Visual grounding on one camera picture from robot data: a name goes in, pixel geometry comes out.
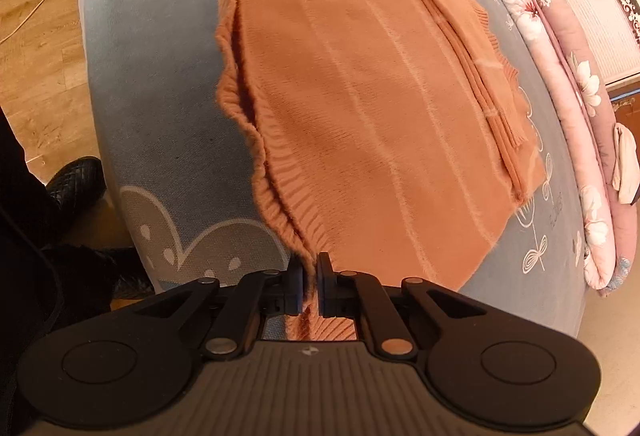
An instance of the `white printed pattern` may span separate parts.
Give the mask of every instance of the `white printed pattern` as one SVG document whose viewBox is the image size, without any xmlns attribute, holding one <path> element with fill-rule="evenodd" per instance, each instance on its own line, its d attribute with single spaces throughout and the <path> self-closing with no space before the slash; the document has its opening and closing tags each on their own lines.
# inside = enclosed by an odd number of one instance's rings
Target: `white printed pattern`
<svg viewBox="0 0 640 436">
<path fill-rule="evenodd" d="M 578 263 L 580 262 L 580 256 L 583 254 L 580 253 L 582 250 L 582 236 L 580 235 L 580 231 L 577 232 L 577 236 L 574 239 L 574 253 L 575 253 L 575 267 L 578 268 Z"/>
<path fill-rule="evenodd" d="M 574 69 L 575 79 L 582 92 L 582 100 L 590 117 L 596 116 L 596 108 L 600 106 L 602 98 L 598 95 L 600 88 L 600 78 L 597 75 L 591 75 L 591 66 L 589 61 L 578 63 L 574 52 L 569 56 L 569 63 Z"/>
<path fill-rule="evenodd" d="M 601 247 L 607 241 L 609 228 L 598 219 L 598 210 L 602 207 L 602 196 L 593 185 L 580 189 L 580 203 L 585 212 L 584 236 L 590 246 Z"/>
<path fill-rule="evenodd" d="M 544 150 L 544 144 L 542 142 L 542 137 L 540 136 L 540 132 L 538 127 L 532 120 L 533 109 L 531 107 L 531 101 L 529 100 L 529 96 L 527 92 L 520 87 L 522 94 L 525 96 L 527 100 L 527 104 L 529 105 L 529 111 L 527 112 L 527 119 L 533 129 L 536 131 L 536 137 L 538 138 L 538 150 L 542 152 Z M 554 203 L 553 193 L 551 192 L 551 176 L 553 174 L 554 164 L 553 159 L 551 158 L 551 154 L 549 152 L 546 153 L 545 157 L 545 181 L 542 183 L 542 197 L 545 201 L 548 201 L 551 198 L 551 203 Z M 542 236 L 540 239 L 540 243 L 538 243 L 538 235 L 536 234 L 536 226 L 534 225 L 533 218 L 536 214 L 536 198 L 532 196 L 529 201 L 527 201 L 522 207 L 516 210 L 516 217 L 520 222 L 520 225 L 525 229 L 531 228 L 533 230 L 533 240 L 535 243 L 535 248 L 527 251 L 522 260 L 522 273 L 529 273 L 533 267 L 536 266 L 537 262 L 540 262 L 540 267 L 543 272 L 545 270 L 545 265 L 542 261 L 542 256 L 545 254 L 548 248 L 548 239 L 546 234 Z"/>
</svg>

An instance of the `black shoe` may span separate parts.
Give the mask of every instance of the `black shoe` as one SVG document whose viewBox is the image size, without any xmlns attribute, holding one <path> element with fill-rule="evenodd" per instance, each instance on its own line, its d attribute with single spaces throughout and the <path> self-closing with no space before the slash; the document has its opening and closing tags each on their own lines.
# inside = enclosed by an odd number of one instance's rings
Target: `black shoe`
<svg viewBox="0 0 640 436">
<path fill-rule="evenodd" d="M 113 299 L 144 299 L 154 293 L 134 248 L 96 251 L 56 245 L 42 252 L 62 285 L 64 307 L 56 329 L 109 312 Z"/>
<path fill-rule="evenodd" d="M 102 163 L 95 156 L 83 156 L 60 169 L 47 184 L 47 191 L 60 209 L 56 230 L 63 234 L 79 213 L 100 199 L 105 189 Z"/>
<path fill-rule="evenodd" d="M 108 258 L 118 276 L 113 286 L 112 299 L 144 299 L 155 294 L 154 286 L 146 275 L 135 248 L 104 249 L 96 251 Z"/>
</svg>

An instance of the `orange sweater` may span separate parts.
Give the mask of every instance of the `orange sweater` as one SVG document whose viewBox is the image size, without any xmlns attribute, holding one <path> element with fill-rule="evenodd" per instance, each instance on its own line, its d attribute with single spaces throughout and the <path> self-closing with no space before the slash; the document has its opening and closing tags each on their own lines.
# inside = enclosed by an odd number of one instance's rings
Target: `orange sweater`
<svg viewBox="0 0 640 436">
<path fill-rule="evenodd" d="M 218 101 L 264 221 L 335 270 L 458 289 L 543 181 L 516 71 L 473 0 L 219 0 Z M 295 338 L 353 336 L 313 301 Z"/>
</svg>

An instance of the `wooden floor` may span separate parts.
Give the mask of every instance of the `wooden floor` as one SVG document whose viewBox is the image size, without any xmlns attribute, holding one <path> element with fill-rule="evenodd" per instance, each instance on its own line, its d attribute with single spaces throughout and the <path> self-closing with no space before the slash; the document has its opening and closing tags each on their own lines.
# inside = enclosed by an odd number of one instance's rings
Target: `wooden floor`
<svg viewBox="0 0 640 436">
<path fill-rule="evenodd" d="M 0 0 L 0 39 L 39 0 Z M 66 162 L 98 155 L 78 0 L 46 0 L 0 45 L 0 106 L 42 181 Z"/>
</svg>

